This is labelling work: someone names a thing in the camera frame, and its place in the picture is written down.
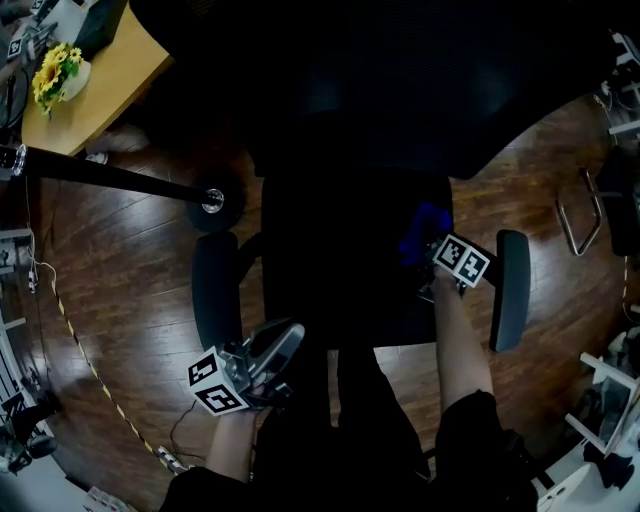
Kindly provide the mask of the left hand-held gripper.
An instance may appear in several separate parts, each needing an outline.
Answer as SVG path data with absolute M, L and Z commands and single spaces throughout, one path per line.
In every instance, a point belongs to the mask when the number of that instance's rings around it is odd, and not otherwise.
M 284 373 L 305 338 L 291 318 L 267 322 L 239 343 L 218 344 L 188 367 L 189 391 L 214 416 L 248 410 L 243 393 L 265 386 L 267 407 L 282 407 L 293 390 Z

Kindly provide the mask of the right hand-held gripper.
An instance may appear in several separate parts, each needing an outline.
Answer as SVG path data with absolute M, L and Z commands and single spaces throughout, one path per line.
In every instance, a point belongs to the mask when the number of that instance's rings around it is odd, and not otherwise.
M 425 254 L 424 283 L 418 288 L 417 296 L 422 300 L 432 300 L 431 285 L 435 267 L 442 268 L 456 280 L 457 290 L 463 296 L 467 288 L 475 288 L 490 266 L 490 259 L 471 243 L 448 234 L 443 240 L 437 239 Z

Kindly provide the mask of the person's left hand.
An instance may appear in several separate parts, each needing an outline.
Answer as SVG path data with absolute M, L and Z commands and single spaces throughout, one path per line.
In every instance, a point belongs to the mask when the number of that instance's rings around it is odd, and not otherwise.
M 268 405 L 268 401 L 263 397 L 265 386 L 252 387 L 243 393 L 243 398 L 247 402 L 249 409 L 254 412 L 262 411 Z

